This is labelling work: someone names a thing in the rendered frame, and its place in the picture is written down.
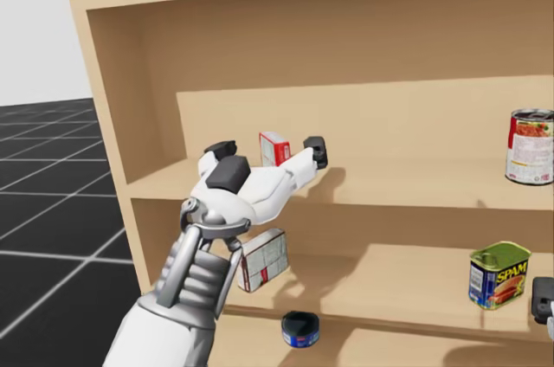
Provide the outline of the green and blue rectangular can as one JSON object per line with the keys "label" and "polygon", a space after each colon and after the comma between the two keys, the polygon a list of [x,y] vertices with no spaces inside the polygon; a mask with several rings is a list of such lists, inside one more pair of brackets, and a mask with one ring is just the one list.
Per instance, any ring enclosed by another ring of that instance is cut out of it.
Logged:
{"label": "green and blue rectangular can", "polygon": [[496,310],[521,296],[531,251],[499,241],[470,254],[469,299],[484,310]]}

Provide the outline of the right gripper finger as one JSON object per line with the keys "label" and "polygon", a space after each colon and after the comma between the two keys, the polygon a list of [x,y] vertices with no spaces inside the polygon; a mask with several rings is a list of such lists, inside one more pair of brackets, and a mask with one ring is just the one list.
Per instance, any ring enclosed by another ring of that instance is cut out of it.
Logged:
{"label": "right gripper finger", "polygon": [[554,341],[554,277],[535,277],[532,282],[531,315],[545,325]]}

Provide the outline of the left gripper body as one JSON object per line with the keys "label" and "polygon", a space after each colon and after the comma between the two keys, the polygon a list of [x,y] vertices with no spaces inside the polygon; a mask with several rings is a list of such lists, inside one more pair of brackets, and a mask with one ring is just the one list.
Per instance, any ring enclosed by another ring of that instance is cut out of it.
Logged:
{"label": "left gripper body", "polygon": [[227,223],[275,219],[296,191],[293,174],[280,167],[250,167],[243,156],[223,158],[205,171],[190,195]]}

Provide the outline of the blue flat can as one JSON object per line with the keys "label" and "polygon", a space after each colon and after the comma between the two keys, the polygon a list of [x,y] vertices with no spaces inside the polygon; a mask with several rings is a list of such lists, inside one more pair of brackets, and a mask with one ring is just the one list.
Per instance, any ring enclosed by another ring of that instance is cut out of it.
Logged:
{"label": "blue flat can", "polygon": [[319,317],[313,312],[288,312],[281,320],[281,334],[293,348],[311,347],[319,341]]}

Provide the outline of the brown and white carton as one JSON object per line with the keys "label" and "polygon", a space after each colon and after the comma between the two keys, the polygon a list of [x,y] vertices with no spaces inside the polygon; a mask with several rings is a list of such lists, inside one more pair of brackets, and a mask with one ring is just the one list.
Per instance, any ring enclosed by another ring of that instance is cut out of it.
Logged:
{"label": "brown and white carton", "polygon": [[289,266],[287,238],[282,229],[268,229],[244,242],[242,251],[237,283],[247,293],[255,292]]}

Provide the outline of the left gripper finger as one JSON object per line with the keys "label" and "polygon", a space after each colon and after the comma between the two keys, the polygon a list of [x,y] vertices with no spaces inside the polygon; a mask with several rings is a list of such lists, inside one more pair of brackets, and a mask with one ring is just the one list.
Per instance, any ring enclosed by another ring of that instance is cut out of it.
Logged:
{"label": "left gripper finger", "polygon": [[236,142],[226,140],[217,142],[204,149],[203,155],[198,160],[199,169],[211,169],[225,157],[233,156],[237,152]]}
{"label": "left gripper finger", "polygon": [[293,188],[303,188],[310,183],[319,170],[328,165],[325,139],[311,136],[304,140],[304,149],[290,157],[280,168],[290,177]]}

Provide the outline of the red and white can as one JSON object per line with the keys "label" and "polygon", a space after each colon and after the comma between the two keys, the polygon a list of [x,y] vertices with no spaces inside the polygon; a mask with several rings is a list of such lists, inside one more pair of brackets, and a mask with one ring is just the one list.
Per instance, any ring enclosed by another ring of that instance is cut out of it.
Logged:
{"label": "red and white can", "polygon": [[506,178],[525,185],[554,182],[554,111],[512,112],[506,151]]}

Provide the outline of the pale wooden shelf unit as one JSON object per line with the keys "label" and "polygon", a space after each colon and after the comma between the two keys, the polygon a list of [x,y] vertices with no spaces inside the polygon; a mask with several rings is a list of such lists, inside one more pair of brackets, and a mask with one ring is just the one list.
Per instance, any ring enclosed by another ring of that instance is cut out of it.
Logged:
{"label": "pale wooden shelf unit", "polygon": [[[206,146],[325,139],[275,221],[290,267],[231,289],[209,367],[553,367],[530,293],[485,311],[467,287],[496,241],[554,274],[554,189],[504,176],[511,113],[554,108],[554,0],[70,3],[143,291]],[[285,343],[291,311],[316,344]]]}

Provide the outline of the red and white carton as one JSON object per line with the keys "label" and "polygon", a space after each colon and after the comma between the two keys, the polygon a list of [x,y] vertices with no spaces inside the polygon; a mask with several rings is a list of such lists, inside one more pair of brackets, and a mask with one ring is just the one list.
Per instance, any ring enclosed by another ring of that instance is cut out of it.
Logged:
{"label": "red and white carton", "polygon": [[279,133],[261,132],[259,141],[263,166],[279,166],[291,157],[290,144]]}

